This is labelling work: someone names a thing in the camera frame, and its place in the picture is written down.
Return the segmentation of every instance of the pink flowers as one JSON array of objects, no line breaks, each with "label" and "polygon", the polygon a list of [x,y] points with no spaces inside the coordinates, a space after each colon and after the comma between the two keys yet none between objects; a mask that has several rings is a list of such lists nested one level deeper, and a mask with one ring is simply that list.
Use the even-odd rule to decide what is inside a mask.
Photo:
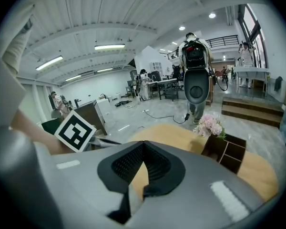
[{"label": "pink flowers", "polygon": [[202,116],[194,132],[204,137],[210,136],[211,134],[222,138],[225,137],[225,129],[219,118],[211,114]]}]

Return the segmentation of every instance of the white wall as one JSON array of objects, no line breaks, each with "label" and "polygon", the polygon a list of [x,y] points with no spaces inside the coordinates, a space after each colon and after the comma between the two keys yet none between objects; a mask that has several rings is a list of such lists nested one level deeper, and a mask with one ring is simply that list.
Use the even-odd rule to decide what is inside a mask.
[{"label": "white wall", "polygon": [[38,113],[35,101],[34,101],[32,85],[22,84],[22,86],[24,87],[26,94],[25,94],[24,99],[22,100],[22,102],[19,106],[19,109],[33,123],[38,123],[41,121],[41,118],[40,118],[40,115]]},{"label": "white wall", "polygon": [[125,95],[127,81],[131,81],[129,70],[105,73],[62,87],[57,92],[63,94],[67,101],[71,100],[74,106],[74,99],[81,100],[79,105],[82,105],[98,99],[101,94],[112,97],[115,97],[116,93]]},{"label": "white wall", "polygon": [[[26,95],[21,102],[19,109],[34,123],[43,122],[44,118],[46,117],[46,120],[51,120],[51,104],[48,98],[48,95],[50,94],[49,91],[57,91],[58,93],[61,93],[61,90],[57,85],[54,84],[48,84],[33,80],[27,80],[23,78],[17,78],[18,81],[24,86],[26,90]],[[32,90],[32,85],[35,84],[37,91],[34,93]],[[44,91],[44,86],[47,87],[47,93]],[[39,99],[39,103],[41,104],[41,108],[38,108],[36,103],[36,98]]]},{"label": "white wall", "polygon": [[138,73],[140,73],[141,69],[151,72],[151,62],[160,62],[164,75],[170,75],[173,72],[172,62],[150,46],[147,46],[140,53],[137,53],[134,61]]},{"label": "white wall", "polygon": [[233,25],[228,26],[226,22],[218,23],[215,25],[208,26],[206,28],[201,29],[202,37],[205,40],[238,35],[238,40],[244,40],[244,34],[241,30],[238,29],[240,27],[239,22],[237,20],[234,21]]},{"label": "white wall", "polygon": [[286,24],[271,5],[250,4],[265,36],[267,66],[271,78],[286,81]]}]

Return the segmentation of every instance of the gray tiled floor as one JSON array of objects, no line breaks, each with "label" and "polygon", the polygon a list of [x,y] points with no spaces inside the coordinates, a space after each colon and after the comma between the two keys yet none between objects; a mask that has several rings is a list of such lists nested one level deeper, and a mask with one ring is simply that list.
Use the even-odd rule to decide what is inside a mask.
[{"label": "gray tiled floor", "polygon": [[[113,118],[105,124],[108,132],[106,138],[126,143],[135,133],[158,123],[171,123],[188,130],[195,128],[192,117],[183,124],[177,124],[171,117],[153,119],[142,112],[142,110],[149,109],[148,113],[154,117],[174,115],[177,122],[183,122],[187,113],[186,100],[179,99],[172,102],[171,100],[154,98],[141,102],[140,105],[136,105],[136,100],[134,100],[128,105],[135,107],[115,107],[114,103],[112,104]],[[211,107],[206,106],[204,112],[219,115],[228,134],[245,139],[247,141],[247,150],[265,158],[277,175],[280,190],[284,187],[286,183],[286,147],[277,128],[221,115],[221,104],[213,103]]]}]

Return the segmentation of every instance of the white ceiling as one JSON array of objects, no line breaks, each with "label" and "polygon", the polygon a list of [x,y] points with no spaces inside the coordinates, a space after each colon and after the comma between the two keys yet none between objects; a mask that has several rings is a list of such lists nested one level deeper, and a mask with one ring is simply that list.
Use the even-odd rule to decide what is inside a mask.
[{"label": "white ceiling", "polygon": [[[166,35],[165,38],[163,38],[162,40],[155,41],[152,47],[157,49],[158,52],[168,54],[170,53],[168,52],[168,50],[175,51],[177,47],[182,42],[184,42],[185,35],[189,32],[194,32],[197,35],[197,37],[205,38],[205,35],[203,34],[203,30],[205,28],[212,27],[216,30],[216,25],[220,23],[227,23],[227,16],[226,16],[225,8],[216,9],[216,10],[213,10],[212,12],[216,14],[215,18],[210,19],[209,12],[198,15],[182,24],[185,27],[184,31],[174,30],[173,33]],[[234,15],[235,19],[237,19],[237,12],[238,12],[238,6],[235,6],[235,15]]]},{"label": "white ceiling", "polygon": [[[199,15],[225,6],[266,0],[40,0],[20,65],[21,77],[62,84],[90,70],[127,68],[147,45],[167,45]],[[95,51],[95,45],[124,43],[123,50]],[[63,61],[36,67],[57,56]]]}]

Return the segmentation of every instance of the wooden stairs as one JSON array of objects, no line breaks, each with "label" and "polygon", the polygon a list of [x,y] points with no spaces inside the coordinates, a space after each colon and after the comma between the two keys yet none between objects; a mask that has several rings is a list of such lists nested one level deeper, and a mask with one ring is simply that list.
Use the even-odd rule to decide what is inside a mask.
[{"label": "wooden stairs", "polygon": [[225,97],[221,113],[279,128],[284,110],[279,106]]}]

